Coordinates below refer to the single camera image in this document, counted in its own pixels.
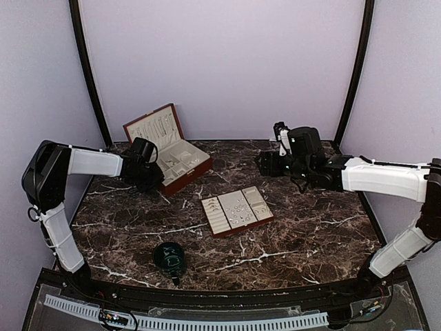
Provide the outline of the left black frame post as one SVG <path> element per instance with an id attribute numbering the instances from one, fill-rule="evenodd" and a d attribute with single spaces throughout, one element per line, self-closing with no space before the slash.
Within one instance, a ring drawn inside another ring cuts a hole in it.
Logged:
<path id="1" fill-rule="evenodd" d="M 72 27 L 74 30 L 74 37 L 76 41 L 76 48 L 79 54 L 81 69 L 83 77 L 88 90 L 89 98 L 94 111 L 96 122 L 99 126 L 99 131 L 105 146 L 108 148 L 113 144 L 107 122 L 105 120 L 104 111 L 99 100 L 98 90 L 96 88 L 94 75 L 92 73 L 92 66 L 88 54 L 88 47 L 86 45 L 85 33 L 83 29 L 83 22 L 80 11 L 80 1 L 69 0 L 70 16 L 72 20 Z"/>

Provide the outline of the right black frame post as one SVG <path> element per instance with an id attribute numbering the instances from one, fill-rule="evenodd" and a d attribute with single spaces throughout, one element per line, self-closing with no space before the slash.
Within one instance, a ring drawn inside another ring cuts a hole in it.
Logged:
<path id="1" fill-rule="evenodd" d="M 340 120 L 338 122 L 338 127 L 336 134 L 334 136 L 335 149 L 340 149 L 342 140 L 344 138 L 347 126 L 349 124 L 349 119 L 351 116 L 351 111 L 356 99 L 356 94 L 358 91 L 358 86 L 362 76 L 362 69 L 365 63 L 365 57 L 367 53 L 367 48 L 369 44 L 369 37 L 371 33 L 371 25 L 373 21 L 373 14 L 375 8 L 374 0 L 366 0 L 364 6 L 364 12 L 362 17 L 362 24 L 360 29 L 360 37 L 358 41 L 358 47 L 356 51 L 356 56 L 353 64 L 353 70 L 351 74 L 351 79 L 349 82 L 349 87 L 347 91 L 347 96 L 345 98 L 345 103 L 342 108 L 342 113 Z"/>

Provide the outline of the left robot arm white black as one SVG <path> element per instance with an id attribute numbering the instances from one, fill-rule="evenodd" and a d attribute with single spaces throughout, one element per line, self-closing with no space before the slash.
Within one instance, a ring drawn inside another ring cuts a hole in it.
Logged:
<path id="1" fill-rule="evenodd" d="M 80 253 L 65 213 L 65 189 L 72 174 L 118 177 L 139 192 L 147 192 L 164 180 L 157 164 L 157 146 L 136 138 L 121 154 L 53 141 L 42 141 L 21 179 L 30 202 L 28 216 L 41 225 L 48 247 L 61 270 L 72 275 L 70 289 L 83 301 L 97 295 L 90 267 Z"/>

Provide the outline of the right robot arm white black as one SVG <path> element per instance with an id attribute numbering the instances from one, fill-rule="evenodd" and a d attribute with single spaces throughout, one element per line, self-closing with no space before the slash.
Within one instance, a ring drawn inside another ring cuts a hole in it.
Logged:
<path id="1" fill-rule="evenodd" d="M 260 152 L 255 158 L 263 176 L 288 176 L 298 185 L 335 192 L 373 192 L 421 203 L 419 217 L 391 243 L 367 259 L 351 285 L 352 294 L 366 299 L 378 280 L 440 241 L 440 160 L 430 163 L 389 163 L 366 157 L 336 154 L 326 157 L 316 128 L 289 129 L 274 125 L 279 150 Z"/>

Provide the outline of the black frame post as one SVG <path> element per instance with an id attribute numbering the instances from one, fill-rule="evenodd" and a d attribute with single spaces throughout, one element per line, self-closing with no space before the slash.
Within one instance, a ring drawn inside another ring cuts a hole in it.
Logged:
<path id="1" fill-rule="evenodd" d="M 362 17 L 362 24 L 360 29 L 360 37 L 358 41 L 358 47 L 356 51 L 356 56 L 353 64 L 353 70 L 351 74 L 351 79 L 349 82 L 349 87 L 347 91 L 347 96 L 345 98 L 345 103 L 342 108 L 342 113 L 340 120 L 338 122 L 338 127 L 336 134 L 334 136 L 335 149 L 340 149 L 342 140 L 344 138 L 347 126 L 349 124 L 349 119 L 351 116 L 351 111 L 356 99 L 356 94 L 358 91 L 358 86 L 362 76 L 362 69 L 365 63 L 365 57 L 367 53 L 367 48 L 369 44 L 369 37 L 371 33 L 371 25 L 373 21 L 373 14 L 375 8 L 374 0 L 366 0 L 364 6 L 364 12 Z"/>
<path id="2" fill-rule="evenodd" d="M 104 111 L 99 100 L 98 90 L 96 88 L 94 75 L 92 73 L 92 66 L 88 54 L 88 47 L 86 45 L 85 33 L 83 29 L 83 22 L 80 11 L 80 1 L 69 0 L 70 16 L 72 20 L 72 27 L 74 30 L 74 37 L 76 41 L 76 48 L 79 54 L 81 69 L 83 77 L 88 90 L 89 98 L 94 111 L 96 122 L 99 126 L 99 131 L 105 146 L 108 148 L 113 144 L 107 122 L 105 120 Z"/>

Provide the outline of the red jewelry box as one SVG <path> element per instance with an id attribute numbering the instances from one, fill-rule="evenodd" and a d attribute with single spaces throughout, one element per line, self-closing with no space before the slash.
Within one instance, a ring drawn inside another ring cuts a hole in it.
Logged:
<path id="1" fill-rule="evenodd" d="M 173 103 L 126 123 L 123 128 L 130 143 L 140 137 L 158 148 L 151 160 L 155 160 L 163 171 L 165 178 L 160 189 L 168 197 L 213 167 L 208 153 L 185 140 Z"/>

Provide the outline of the dark green glass mug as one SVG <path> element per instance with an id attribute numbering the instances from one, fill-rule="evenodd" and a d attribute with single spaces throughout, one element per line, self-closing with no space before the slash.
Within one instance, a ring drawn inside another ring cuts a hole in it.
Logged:
<path id="1" fill-rule="evenodd" d="M 160 243 L 155 247 L 152 258 L 155 266 L 170 278 L 175 286 L 179 286 L 186 270 L 184 249 L 176 242 Z"/>

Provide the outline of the red jewelry tray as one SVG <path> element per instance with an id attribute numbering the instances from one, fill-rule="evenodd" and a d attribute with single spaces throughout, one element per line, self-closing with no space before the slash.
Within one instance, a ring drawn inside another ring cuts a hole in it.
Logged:
<path id="1" fill-rule="evenodd" d="M 214 238 L 242 232 L 274 220 L 256 186 L 201 201 Z"/>

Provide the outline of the black front rail base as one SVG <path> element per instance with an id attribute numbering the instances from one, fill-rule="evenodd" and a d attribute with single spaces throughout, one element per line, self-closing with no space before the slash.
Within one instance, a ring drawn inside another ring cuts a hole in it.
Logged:
<path id="1" fill-rule="evenodd" d="M 254 310 L 300 306 L 306 310 L 318 309 L 342 316 L 356 303 L 367 305 L 380 298 L 390 310 L 414 309 L 418 303 L 413 297 L 414 286 L 405 267 L 396 270 L 394 278 L 382 290 L 375 289 L 367 297 L 353 293 L 355 279 L 303 287 L 252 291 L 189 291 L 147 288 L 106 281 L 91 280 L 93 292 L 73 283 L 64 273 L 44 268 L 34 287 L 30 306 L 43 303 L 45 295 L 55 295 L 97 304 L 104 308 L 117 308 L 124 312 L 147 312 L 150 308 L 176 308 L 190 310 Z"/>

